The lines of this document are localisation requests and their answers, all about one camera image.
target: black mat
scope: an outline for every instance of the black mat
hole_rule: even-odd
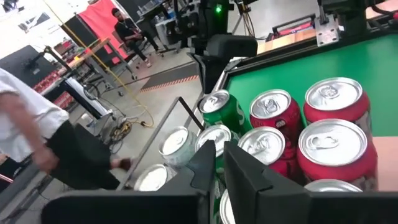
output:
[[[197,75],[197,66],[195,63],[189,63],[178,68],[160,72],[159,74],[150,77],[148,82],[141,88],[141,90],[195,75]]]

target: white shirt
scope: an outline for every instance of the white shirt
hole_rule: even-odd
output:
[[[16,93],[25,102],[27,110],[37,122],[41,135],[50,139],[57,129],[69,119],[69,114],[9,72],[0,68],[0,94]],[[0,111],[0,151],[17,162],[28,157],[32,150],[8,115]]]

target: person's hair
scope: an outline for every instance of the person's hair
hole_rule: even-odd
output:
[[[118,12],[120,12],[119,9],[113,8],[113,9],[112,9],[112,16],[114,16],[114,15],[115,15],[116,13],[118,13]]]

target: man sitting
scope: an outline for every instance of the man sitting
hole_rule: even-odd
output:
[[[154,47],[157,55],[162,55],[159,52],[159,47],[155,43],[154,39],[146,31],[139,31],[134,25],[133,21],[129,18],[125,19],[122,12],[119,9],[113,8],[112,15],[118,19],[114,29],[118,33],[119,37],[124,41],[127,47],[135,51],[138,56],[145,61],[147,67],[152,66],[149,59],[142,53],[136,44],[137,40],[144,40],[146,37],[149,43]]]

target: green light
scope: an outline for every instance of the green light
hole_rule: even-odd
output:
[[[223,7],[221,5],[216,6],[216,12],[220,13],[223,10]]]

